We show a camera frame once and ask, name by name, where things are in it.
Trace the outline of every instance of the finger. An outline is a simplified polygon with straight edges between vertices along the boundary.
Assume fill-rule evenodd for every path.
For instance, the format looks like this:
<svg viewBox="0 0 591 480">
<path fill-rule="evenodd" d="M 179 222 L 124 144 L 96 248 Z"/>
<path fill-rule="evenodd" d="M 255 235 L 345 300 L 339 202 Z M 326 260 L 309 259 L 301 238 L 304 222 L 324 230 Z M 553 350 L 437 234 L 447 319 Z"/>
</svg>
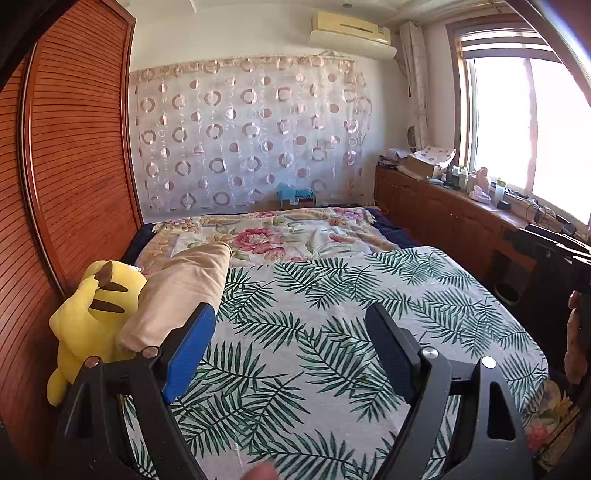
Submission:
<svg viewBox="0 0 591 480">
<path fill-rule="evenodd" d="M 581 297 L 581 294 L 578 291 L 574 291 L 571 293 L 570 298 L 569 298 L 569 308 L 575 309 L 576 307 L 579 306 L 579 299 Z"/>
<path fill-rule="evenodd" d="M 263 462 L 246 472 L 241 480 L 279 480 L 279 474 L 271 462 Z"/>
<path fill-rule="evenodd" d="M 571 349 L 564 356 L 564 373 L 573 385 L 579 385 L 587 373 L 587 359 L 578 349 Z"/>
<path fill-rule="evenodd" d="M 566 345 L 567 349 L 572 345 L 579 348 L 580 335 L 580 315 L 579 309 L 573 309 L 570 312 L 569 321 L 566 324 Z"/>
</svg>

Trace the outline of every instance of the wooden counter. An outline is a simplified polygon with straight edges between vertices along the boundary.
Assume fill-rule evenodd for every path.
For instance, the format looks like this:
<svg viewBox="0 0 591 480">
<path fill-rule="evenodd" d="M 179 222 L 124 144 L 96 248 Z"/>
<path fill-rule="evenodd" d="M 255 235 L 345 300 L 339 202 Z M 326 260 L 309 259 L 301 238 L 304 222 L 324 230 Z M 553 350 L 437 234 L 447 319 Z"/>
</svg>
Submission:
<svg viewBox="0 0 591 480">
<path fill-rule="evenodd" d="M 375 203 L 390 221 L 425 245 L 446 252 L 478 280 L 491 272 L 500 253 L 532 271 L 535 261 L 517 253 L 504 232 L 527 225 L 512 212 L 474 202 L 466 192 L 446 189 L 404 173 L 376 167 Z"/>
</svg>

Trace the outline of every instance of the beige pillowcase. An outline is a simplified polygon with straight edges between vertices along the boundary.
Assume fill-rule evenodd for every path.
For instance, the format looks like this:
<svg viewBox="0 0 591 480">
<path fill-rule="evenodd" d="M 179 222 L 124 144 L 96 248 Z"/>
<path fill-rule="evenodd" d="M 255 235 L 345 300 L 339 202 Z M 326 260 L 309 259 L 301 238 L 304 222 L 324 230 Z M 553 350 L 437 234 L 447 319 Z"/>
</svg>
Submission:
<svg viewBox="0 0 591 480">
<path fill-rule="evenodd" d="M 215 242 L 172 257 L 139 292 L 138 311 L 119 332 L 117 343 L 141 352 L 147 346 L 160 346 L 199 303 L 209 303 L 217 313 L 231 254 L 228 244 Z"/>
</svg>

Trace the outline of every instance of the wardrobe door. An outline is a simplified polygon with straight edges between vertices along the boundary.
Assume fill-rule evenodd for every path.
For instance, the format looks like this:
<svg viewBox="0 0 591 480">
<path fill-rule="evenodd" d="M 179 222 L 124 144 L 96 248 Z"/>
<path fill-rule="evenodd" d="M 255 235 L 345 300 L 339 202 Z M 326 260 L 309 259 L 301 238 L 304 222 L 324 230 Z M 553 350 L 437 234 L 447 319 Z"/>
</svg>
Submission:
<svg viewBox="0 0 591 480">
<path fill-rule="evenodd" d="M 0 92 L 0 418 L 21 457 L 39 465 L 57 418 L 46 399 L 57 352 L 48 321 L 62 297 L 38 252 L 20 182 L 18 112 L 25 65 Z"/>
<path fill-rule="evenodd" d="M 120 259 L 141 226 L 127 121 L 134 24 L 114 0 L 80 0 L 33 54 L 28 178 L 35 221 L 66 294 L 92 262 Z"/>
</svg>

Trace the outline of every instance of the dark blue blanket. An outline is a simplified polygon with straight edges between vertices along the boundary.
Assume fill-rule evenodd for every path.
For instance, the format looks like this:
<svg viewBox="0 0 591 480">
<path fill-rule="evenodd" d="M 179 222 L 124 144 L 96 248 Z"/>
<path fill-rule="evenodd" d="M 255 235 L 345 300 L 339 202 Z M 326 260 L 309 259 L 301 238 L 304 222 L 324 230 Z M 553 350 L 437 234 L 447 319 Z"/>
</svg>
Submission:
<svg viewBox="0 0 591 480">
<path fill-rule="evenodd" d="M 397 244 L 400 248 L 420 247 L 420 244 L 405 229 L 392 225 L 381 210 L 377 208 L 366 208 L 366 210 L 375 218 L 374 227 L 393 244 Z"/>
<path fill-rule="evenodd" d="M 138 259 L 140 252 L 148 245 L 149 241 L 153 239 L 155 232 L 152 231 L 154 228 L 153 223 L 146 223 L 140 228 L 134 236 L 134 239 L 127 247 L 125 254 L 121 257 L 123 263 L 128 265 L 135 265 L 135 261 Z"/>
</svg>

